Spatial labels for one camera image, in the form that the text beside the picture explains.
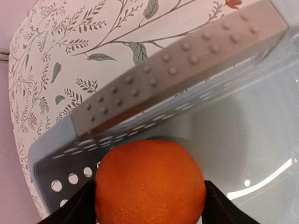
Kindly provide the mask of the orange toy orange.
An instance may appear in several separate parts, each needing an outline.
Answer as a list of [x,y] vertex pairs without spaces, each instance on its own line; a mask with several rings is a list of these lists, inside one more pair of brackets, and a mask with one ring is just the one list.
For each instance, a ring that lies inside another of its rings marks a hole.
[[181,145],[163,140],[113,148],[95,182],[101,224],[195,224],[206,200],[197,162]]

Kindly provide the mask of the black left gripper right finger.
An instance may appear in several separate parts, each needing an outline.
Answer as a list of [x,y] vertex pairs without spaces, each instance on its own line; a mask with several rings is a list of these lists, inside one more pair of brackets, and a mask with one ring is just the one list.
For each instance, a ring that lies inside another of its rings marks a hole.
[[204,224],[259,224],[234,205],[211,181],[205,180]]

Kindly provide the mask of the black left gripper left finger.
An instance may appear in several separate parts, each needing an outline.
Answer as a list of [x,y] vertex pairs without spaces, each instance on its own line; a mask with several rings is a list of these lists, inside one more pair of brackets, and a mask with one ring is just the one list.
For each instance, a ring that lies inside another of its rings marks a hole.
[[95,182],[88,181],[60,209],[38,224],[95,224]]

